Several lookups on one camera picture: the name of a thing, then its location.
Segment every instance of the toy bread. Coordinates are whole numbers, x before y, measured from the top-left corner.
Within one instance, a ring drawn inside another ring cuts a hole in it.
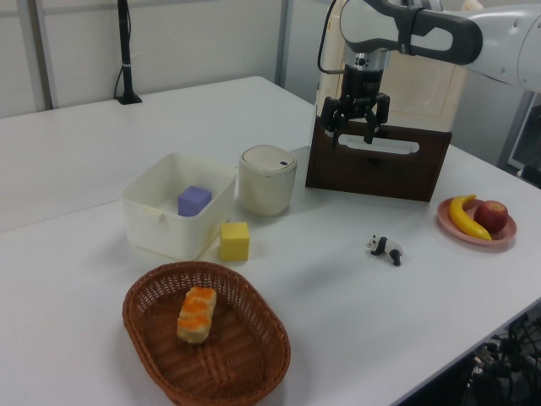
[[[216,291],[193,287],[186,293],[177,320],[177,337],[187,343],[200,344],[209,337]]]

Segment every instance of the apple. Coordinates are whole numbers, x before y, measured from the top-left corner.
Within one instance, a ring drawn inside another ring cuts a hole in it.
[[[507,224],[507,207],[495,200],[481,203],[473,214],[473,220],[481,224],[489,233],[498,233]]]

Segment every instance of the white table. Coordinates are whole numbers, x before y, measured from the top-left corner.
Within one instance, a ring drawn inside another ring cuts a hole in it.
[[[430,203],[304,187],[308,103],[259,78],[0,120],[0,398],[17,405],[168,405],[121,317],[129,287],[171,260],[131,247],[120,191],[172,151],[235,164],[252,145],[296,150],[289,210],[257,217],[243,274],[283,321],[292,361],[261,404],[398,403],[541,296],[541,192],[450,147]],[[507,250],[445,233],[437,205],[505,202]],[[402,266],[370,255],[373,233]],[[219,262],[217,241],[201,260]]]

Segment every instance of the canister lid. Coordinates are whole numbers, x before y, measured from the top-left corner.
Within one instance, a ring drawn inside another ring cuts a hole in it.
[[[257,145],[243,153],[243,161],[262,172],[291,170],[297,166],[295,157],[272,145]]]

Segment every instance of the yellow cube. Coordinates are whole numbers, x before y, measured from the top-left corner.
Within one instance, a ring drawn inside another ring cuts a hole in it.
[[[246,261],[250,246],[250,234],[246,222],[224,222],[220,230],[220,254],[222,261]]]

